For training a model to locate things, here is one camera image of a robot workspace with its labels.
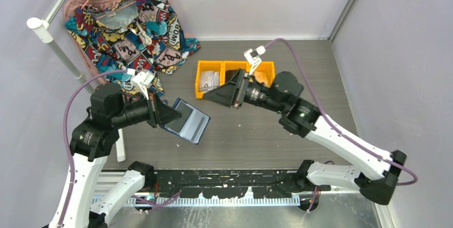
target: patterned fabric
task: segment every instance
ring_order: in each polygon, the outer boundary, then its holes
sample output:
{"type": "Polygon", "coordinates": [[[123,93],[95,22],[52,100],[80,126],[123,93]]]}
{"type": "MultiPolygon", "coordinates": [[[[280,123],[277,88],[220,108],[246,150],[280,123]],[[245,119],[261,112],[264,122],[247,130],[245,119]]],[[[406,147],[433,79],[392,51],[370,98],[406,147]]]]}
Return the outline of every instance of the patterned fabric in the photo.
{"type": "MultiPolygon", "coordinates": [[[[123,0],[111,10],[120,8],[130,1],[123,0]]],[[[133,68],[172,74],[184,64],[187,57],[200,49],[200,43],[195,38],[184,38],[177,15],[168,0],[135,0],[135,2],[138,15],[125,27],[108,28],[95,18],[95,14],[111,10],[90,6],[77,9],[65,26],[100,72],[133,68]],[[143,30],[152,39],[152,43],[144,44],[132,30],[136,32],[143,30]]],[[[119,83],[123,91],[129,95],[138,92],[131,85],[130,75],[114,74],[106,79],[119,83]]],[[[160,96],[163,95],[163,88],[157,76],[149,89],[160,96]]]]}

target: wood grain surface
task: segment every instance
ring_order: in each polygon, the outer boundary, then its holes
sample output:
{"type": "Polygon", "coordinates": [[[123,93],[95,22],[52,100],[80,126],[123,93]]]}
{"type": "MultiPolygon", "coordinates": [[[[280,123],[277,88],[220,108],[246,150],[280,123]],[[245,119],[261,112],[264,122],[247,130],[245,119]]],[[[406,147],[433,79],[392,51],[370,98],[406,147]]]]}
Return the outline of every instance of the wood grain surface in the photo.
{"type": "MultiPolygon", "coordinates": [[[[278,124],[276,113],[248,104],[237,110],[195,99],[198,60],[245,60],[244,51],[266,43],[203,41],[201,49],[173,75],[159,73],[170,105],[179,97],[211,117],[200,143],[191,144],[144,122],[124,129],[126,160],[117,162],[112,150],[105,169],[125,169],[135,160],[149,163],[156,169],[297,169],[304,159],[347,164],[323,146],[290,135],[278,124]]],[[[326,112],[341,126],[356,133],[330,42],[291,41],[291,44],[326,112]]],[[[292,72],[305,85],[285,44],[274,44],[262,59],[274,61],[276,73],[292,72]]],[[[302,97],[313,102],[306,88],[302,97]]]]}

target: clothes rack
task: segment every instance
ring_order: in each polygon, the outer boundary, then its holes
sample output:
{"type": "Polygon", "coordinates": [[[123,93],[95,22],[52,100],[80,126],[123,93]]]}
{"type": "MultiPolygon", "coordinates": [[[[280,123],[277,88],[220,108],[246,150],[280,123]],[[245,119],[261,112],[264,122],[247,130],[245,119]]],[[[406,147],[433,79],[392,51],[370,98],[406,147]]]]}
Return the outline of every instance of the clothes rack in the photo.
{"type": "MultiPolygon", "coordinates": [[[[58,11],[63,6],[65,0],[55,0],[55,3],[51,6],[46,16],[43,19],[36,17],[30,18],[27,20],[27,26],[41,39],[44,44],[47,44],[53,53],[63,62],[66,68],[71,72],[71,74],[81,83],[87,81],[85,75],[77,69],[77,67],[72,63],[66,53],[61,49],[57,42],[53,39],[52,35],[49,33],[48,29],[50,23],[53,21],[58,11]]],[[[91,94],[94,93],[94,88],[91,85],[87,85],[86,90],[91,94]]],[[[120,138],[116,141],[116,159],[118,162],[124,161],[126,159],[126,149],[124,147],[123,131],[122,129],[118,130],[120,138]]]]}

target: drawstring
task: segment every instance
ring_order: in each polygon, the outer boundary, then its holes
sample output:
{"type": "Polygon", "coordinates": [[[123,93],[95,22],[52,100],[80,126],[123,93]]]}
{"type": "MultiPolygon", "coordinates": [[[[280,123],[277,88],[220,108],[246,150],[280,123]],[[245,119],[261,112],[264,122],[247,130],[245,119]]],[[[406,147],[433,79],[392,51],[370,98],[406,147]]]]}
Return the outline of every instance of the drawstring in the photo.
{"type": "Polygon", "coordinates": [[[153,39],[146,34],[145,30],[143,30],[143,28],[140,26],[140,24],[137,23],[137,27],[138,27],[138,30],[140,30],[138,33],[136,30],[134,30],[132,28],[129,28],[129,29],[132,33],[137,35],[142,40],[142,43],[144,46],[151,45],[153,43],[153,39]]]}

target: device screen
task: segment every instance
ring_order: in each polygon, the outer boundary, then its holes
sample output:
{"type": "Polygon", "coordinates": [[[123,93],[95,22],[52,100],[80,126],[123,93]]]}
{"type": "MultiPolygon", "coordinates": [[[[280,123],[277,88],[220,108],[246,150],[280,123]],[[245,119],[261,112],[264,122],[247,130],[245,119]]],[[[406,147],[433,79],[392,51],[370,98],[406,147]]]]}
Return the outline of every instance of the device screen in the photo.
{"type": "Polygon", "coordinates": [[[184,103],[178,104],[176,110],[181,112],[183,116],[177,120],[173,120],[170,123],[166,124],[165,127],[172,129],[176,133],[180,133],[183,129],[184,124],[186,123],[187,119],[189,118],[190,114],[192,113],[193,109],[184,103]]]}

